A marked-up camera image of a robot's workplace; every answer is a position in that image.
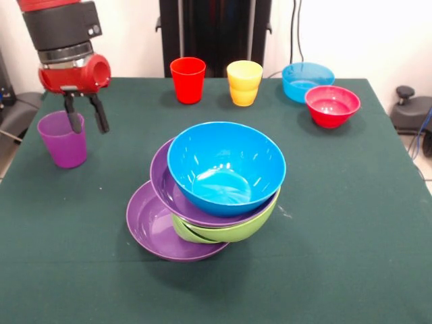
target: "purple bowl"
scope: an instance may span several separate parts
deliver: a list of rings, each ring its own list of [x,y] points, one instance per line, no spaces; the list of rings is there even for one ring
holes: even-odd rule
[[[133,238],[150,253],[175,262],[199,261],[223,250],[228,243],[197,244],[181,239],[169,211],[156,197],[150,182],[132,195],[126,222]]]
[[[172,138],[166,142],[155,154],[150,166],[151,185],[161,202],[174,214],[185,219],[191,224],[202,227],[229,227],[244,223],[261,213],[275,198],[270,197],[260,207],[247,213],[230,217],[221,218],[207,214],[198,207],[195,207],[177,187],[168,169],[167,154]]]

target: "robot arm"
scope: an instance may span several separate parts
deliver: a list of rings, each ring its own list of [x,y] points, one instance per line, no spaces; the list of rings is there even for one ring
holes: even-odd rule
[[[91,39],[102,35],[95,3],[81,0],[18,0],[24,21],[38,51],[39,80],[50,92],[64,96],[72,129],[81,132],[74,97],[88,97],[102,133],[109,126],[100,88],[109,86],[108,61],[94,53]]]

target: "black cabinet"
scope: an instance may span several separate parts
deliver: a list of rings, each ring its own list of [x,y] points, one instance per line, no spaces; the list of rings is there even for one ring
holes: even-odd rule
[[[263,64],[271,0],[160,0],[165,76],[180,56],[207,64],[206,77],[226,77],[238,59]]]

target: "green bowl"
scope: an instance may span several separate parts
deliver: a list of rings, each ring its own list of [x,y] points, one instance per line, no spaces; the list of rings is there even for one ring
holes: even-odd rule
[[[184,227],[187,227],[190,231],[203,238],[218,242],[238,242],[251,237],[251,235],[255,234],[264,225],[276,206],[280,192],[281,188],[277,190],[276,195],[271,201],[271,204],[256,217],[248,220],[245,223],[234,226],[218,228],[200,227],[188,223],[178,216],[173,216],[173,218],[176,218],[176,221],[180,221]]]
[[[171,214],[171,218],[173,220],[174,230],[179,237],[183,240],[192,242],[192,243],[202,243],[202,244],[216,244],[220,242],[216,242],[213,240],[208,240],[199,234],[194,233],[190,229],[188,229],[185,225],[183,225],[180,218],[174,214]]]

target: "floor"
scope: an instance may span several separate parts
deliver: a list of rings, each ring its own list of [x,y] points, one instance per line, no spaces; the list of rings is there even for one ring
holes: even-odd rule
[[[412,140],[412,136],[400,136],[401,141],[404,143],[405,148],[407,149]],[[1,180],[5,177],[7,173],[7,169],[11,165],[15,154],[19,149],[19,145],[12,144],[10,147],[1,154],[0,156],[0,183]],[[427,180],[432,180],[432,158],[426,158],[423,156],[423,152],[420,150],[417,158],[414,160],[414,164],[421,170],[423,176]],[[432,194],[432,181],[425,182],[427,188]]]

